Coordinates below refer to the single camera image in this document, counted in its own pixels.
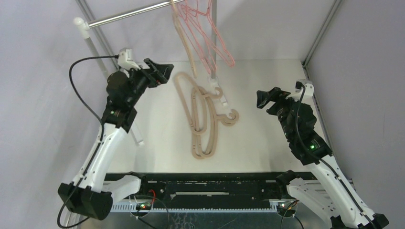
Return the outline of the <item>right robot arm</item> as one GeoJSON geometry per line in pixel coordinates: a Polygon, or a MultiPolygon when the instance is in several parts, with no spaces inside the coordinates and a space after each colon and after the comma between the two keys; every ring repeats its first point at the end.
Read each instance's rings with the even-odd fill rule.
{"type": "Polygon", "coordinates": [[[292,154],[327,193],[324,196],[308,188],[297,173],[289,170],[277,177],[278,196],[295,198],[331,229],[383,229],[389,224],[388,218],[365,204],[342,173],[330,147],[315,131],[313,110],[302,102],[305,93],[305,86],[298,97],[279,87],[256,93],[257,108],[273,103],[266,112],[278,118],[292,154]]]}

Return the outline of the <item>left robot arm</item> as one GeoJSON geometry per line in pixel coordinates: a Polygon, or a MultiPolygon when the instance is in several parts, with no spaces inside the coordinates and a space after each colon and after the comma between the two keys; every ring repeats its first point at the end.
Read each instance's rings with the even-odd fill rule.
{"type": "Polygon", "coordinates": [[[103,115],[96,116],[101,125],[96,141],[74,179],[58,188],[63,208],[70,212],[104,220],[117,202],[130,195],[143,199],[149,194],[148,184],[135,172],[105,182],[116,149],[137,115],[136,103],[147,88],[166,84],[174,69],[173,64],[158,64],[149,58],[144,63],[146,69],[130,67],[107,78],[107,103],[103,115]]]}

